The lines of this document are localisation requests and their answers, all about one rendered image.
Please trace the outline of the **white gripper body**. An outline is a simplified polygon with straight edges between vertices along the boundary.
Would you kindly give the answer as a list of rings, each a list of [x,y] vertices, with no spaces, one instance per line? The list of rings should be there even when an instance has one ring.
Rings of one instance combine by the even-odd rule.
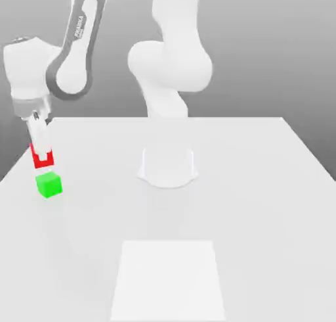
[[[47,154],[50,152],[51,141],[49,139],[49,133],[45,120],[30,116],[27,121],[27,125],[34,151],[37,154]]]

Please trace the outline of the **small red cube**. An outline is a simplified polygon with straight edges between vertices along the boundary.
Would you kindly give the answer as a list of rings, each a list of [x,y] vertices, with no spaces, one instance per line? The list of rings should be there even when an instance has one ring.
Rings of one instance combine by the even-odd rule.
[[[30,143],[30,149],[31,149],[31,155],[32,155],[32,158],[33,158],[33,164],[35,166],[35,169],[44,168],[44,167],[54,165],[54,157],[53,157],[53,151],[52,150],[50,150],[47,153],[47,158],[45,160],[41,160],[39,158],[39,155],[35,152],[35,149],[33,147],[33,143]]]

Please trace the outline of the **small green cube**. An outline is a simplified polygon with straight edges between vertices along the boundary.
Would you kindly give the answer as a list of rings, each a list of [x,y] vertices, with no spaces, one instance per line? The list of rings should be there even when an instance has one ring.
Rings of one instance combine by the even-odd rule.
[[[54,172],[47,172],[35,177],[37,189],[45,198],[62,193],[62,180],[60,176]]]

